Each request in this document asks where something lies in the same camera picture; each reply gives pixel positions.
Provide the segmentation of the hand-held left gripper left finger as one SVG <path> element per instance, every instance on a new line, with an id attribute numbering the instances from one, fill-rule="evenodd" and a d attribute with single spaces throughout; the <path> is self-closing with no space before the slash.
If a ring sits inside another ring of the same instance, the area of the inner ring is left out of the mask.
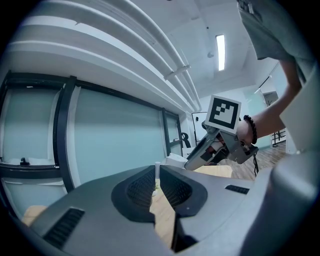
<path id="1" fill-rule="evenodd" d="M 171 256 L 150 212 L 155 167 L 86 182 L 53 203 L 25 231 L 46 256 Z"/>

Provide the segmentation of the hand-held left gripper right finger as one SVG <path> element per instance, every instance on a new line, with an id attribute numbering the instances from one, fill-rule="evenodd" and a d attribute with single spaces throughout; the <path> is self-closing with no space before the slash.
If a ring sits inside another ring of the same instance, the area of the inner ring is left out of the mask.
<path id="1" fill-rule="evenodd" d="M 174 211 L 171 248 L 161 256 L 239 256 L 255 217 L 247 203 L 253 182 L 160 167 L 160 187 Z"/>

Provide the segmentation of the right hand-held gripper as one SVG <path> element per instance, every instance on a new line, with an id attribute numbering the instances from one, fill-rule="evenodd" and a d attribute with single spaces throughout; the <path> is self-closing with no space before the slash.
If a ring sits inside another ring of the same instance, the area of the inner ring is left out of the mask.
<path id="1" fill-rule="evenodd" d="M 202 127 L 206 135 L 187 157 L 184 168 L 189 171 L 209 162 L 218 163 L 229 159 L 243 164 L 258 152 L 254 145 L 246 145 L 239 139 L 237 127 L 240 122 L 241 102 L 212 95 Z"/>

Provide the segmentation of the person's right hand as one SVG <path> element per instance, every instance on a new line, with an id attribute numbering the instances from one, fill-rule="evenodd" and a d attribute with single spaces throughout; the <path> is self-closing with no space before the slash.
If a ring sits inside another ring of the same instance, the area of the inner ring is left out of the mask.
<path id="1" fill-rule="evenodd" d="M 238 123 L 237 136 L 246 145 L 250 145 L 253 142 L 253 130 L 247 120 L 242 120 Z"/>

